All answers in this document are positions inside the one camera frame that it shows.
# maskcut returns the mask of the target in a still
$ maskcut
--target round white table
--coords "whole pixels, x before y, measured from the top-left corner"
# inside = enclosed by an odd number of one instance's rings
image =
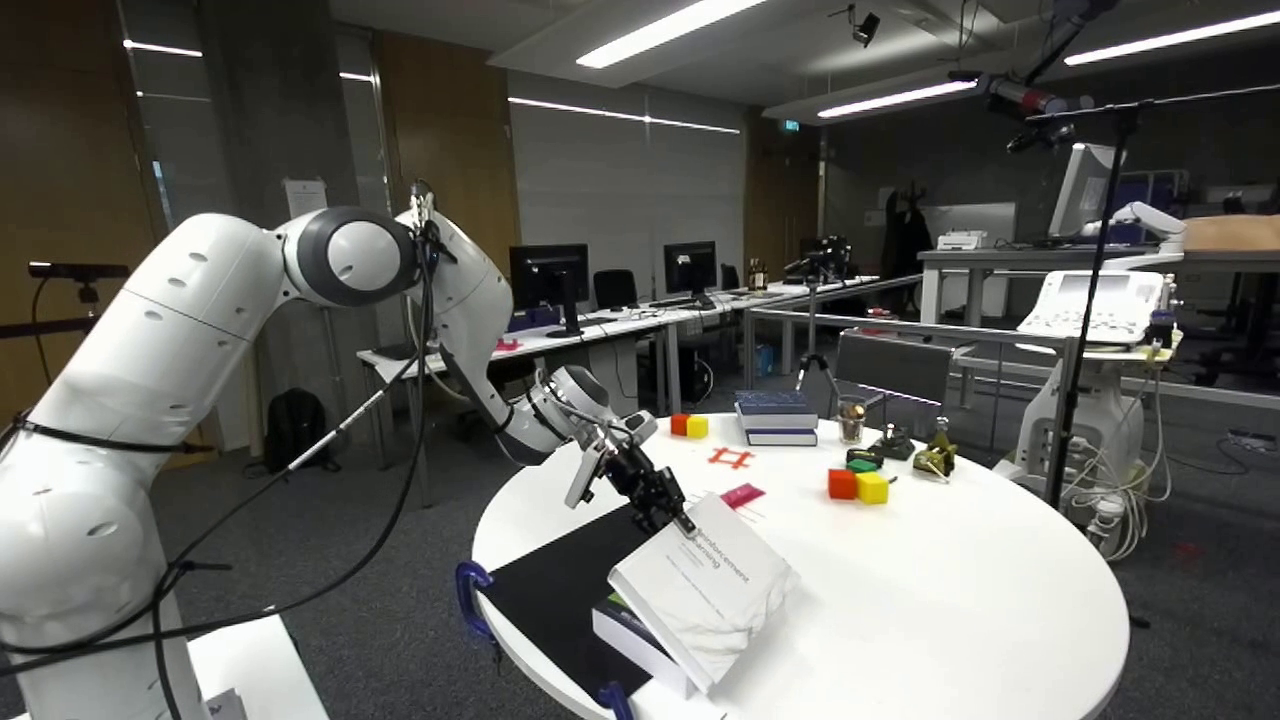
[[[745,521],[795,567],[787,609],[713,687],[680,700],[658,683],[632,696],[637,716],[889,716],[889,720],[1079,720],[1110,696],[1126,653],[1126,602],[1097,549],[1045,501],[958,459],[953,479],[908,462],[885,506],[829,501],[829,468],[846,442],[837,425],[821,447],[747,447],[731,417],[706,441],[645,442],[687,495],[762,487]],[[717,447],[751,453],[745,468]],[[620,504],[565,506],[578,453],[561,447],[516,471],[482,506],[473,561],[498,567]],[[480,599],[516,668],[574,716],[607,716],[516,622]]]

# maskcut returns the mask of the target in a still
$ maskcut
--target white robotic arm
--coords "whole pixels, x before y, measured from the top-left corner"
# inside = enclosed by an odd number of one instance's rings
[[[617,425],[582,367],[552,371],[516,402],[489,382],[510,293],[492,260],[422,205],[401,225],[310,211],[275,231],[236,214],[193,214],[132,271],[0,447],[0,647],[26,659],[104,637],[146,637],[146,609],[166,572],[146,487],[209,417],[263,319],[295,296],[352,307],[410,282],[428,282],[443,358],[510,457],[544,459]],[[181,716],[201,720],[184,645],[166,638],[165,657]],[[145,645],[24,673],[20,687],[30,720],[166,716],[156,653]]]

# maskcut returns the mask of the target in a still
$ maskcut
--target office chair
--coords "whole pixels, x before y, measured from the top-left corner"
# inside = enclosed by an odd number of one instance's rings
[[[594,282],[594,307],[632,307],[638,298],[637,271],[627,267],[598,267],[591,282]]]
[[[896,334],[839,330],[837,338],[837,399],[871,402],[876,425],[908,425],[910,437],[930,433],[930,417],[946,399],[953,347],[910,345]]]

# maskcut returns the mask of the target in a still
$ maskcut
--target yellow block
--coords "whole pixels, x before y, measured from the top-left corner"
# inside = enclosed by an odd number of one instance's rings
[[[706,417],[687,417],[687,441],[703,441],[713,433]]]
[[[879,471],[855,471],[855,501],[889,504],[889,479]]]

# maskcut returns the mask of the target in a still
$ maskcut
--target red block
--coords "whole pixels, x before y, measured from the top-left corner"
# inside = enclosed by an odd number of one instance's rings
[[[829,495],[855,501],[855,474],[846,468],[829,468]]]

